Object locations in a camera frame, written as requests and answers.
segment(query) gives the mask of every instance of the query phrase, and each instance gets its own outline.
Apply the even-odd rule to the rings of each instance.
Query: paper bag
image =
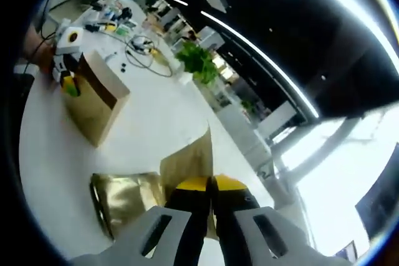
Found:
[[[208,127],[205,134],[185,146],[183,149],[162,159],[160,166],[161,185],[166,200],[171,192],[181,182],[192,177],[213,176],[213,154],[211,129]],[[213,219],[209,211],[207,237],[218,240]]]
[[[80,96],[65,95],[66,106],[82,134],[98,147],[107,137],[130,91],[97,51],[81,56],[75,78]]]
[[[160,176],[156,173],[93,174],[90,191],[100,224],[112,239],[145,211],[165,205]]]

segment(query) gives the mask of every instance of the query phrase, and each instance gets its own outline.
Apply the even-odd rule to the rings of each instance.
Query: brown paper bag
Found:
[[[211,129],[208,127],[205,134],[192,144],[162,159],[160,174],[161,185],[166,200],[169,199],[171,192],[177,185],[188,178],[212,177],[213,154]],[[211,211],[209,211],[208,233],[206,236],[218,240]]]
[[[82,134],[98,147],[107,137],[130,91],[97,51],[81,56],[75,78],[80,96],[65,94],[66,106]]]

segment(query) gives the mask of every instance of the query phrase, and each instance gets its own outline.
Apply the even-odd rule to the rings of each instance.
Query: green plant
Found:
[[[247,112],[255,112],[255,106],[250,101],[242,100],[241,105],[245,108]]]
[[[218,76],[218,70],[212,61],[209,51],[193,42],[185,42],[176,58],[184,63],[185,71],[203,84],[208,84]]]

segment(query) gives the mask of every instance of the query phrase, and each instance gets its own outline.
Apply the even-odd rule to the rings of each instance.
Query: black ceiling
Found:
[[[200,12],[217,17],[256,44],[304,90],[311,79],[329,64],[326,59],[343,20],[353,19],[335,0],[226,0],[229,5],[226,14],[213,9],[206,0],[182,1],[189,5],[172,4],[179,7],[196,30],[209,25],[224,34],[226,43],[218,52],[272,110],[287,97],[263,69],[270,67],[245,43]],[[372,12],[397,51],[397,40],[375,0],[359,1]],[[383,48],[363,25],[357,30],[363,32],[358,39],[359,45],[362,39],[370,39],[371,46],[348,72],[314,97],[313,101],[323,116],[358,113],[399,99],[399,76]],[[340,52],[351,53],[359,45],[354,39]]]

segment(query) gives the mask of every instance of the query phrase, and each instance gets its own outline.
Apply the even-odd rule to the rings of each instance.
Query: white table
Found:
[[[197,139],[208,124],[214,172],[242,181],[260,205],[273,205],[193,82],[183,86],[175,78],[129,65],[123,44],[108,36],[85,33],[84,50],[90,49],[103,56],[118,51],[108,65],[131,91],[105,142],[97,149],[89,144],[69,119],[60,88],[42,74],[32,86],[21,125],[19,163],[24,194],[41,229],[65,258],[101,252],[111,245],[90,197],[92,173],[158,171],[162,158]],[[120,71],[122,62],[127,63],[125,73]],[[167,72],[156,62],[153,68]],[[205,243],[203,253],[211,254],[201,254],[201,264],[209,265],[213,259],[223,265],[215,243]]]

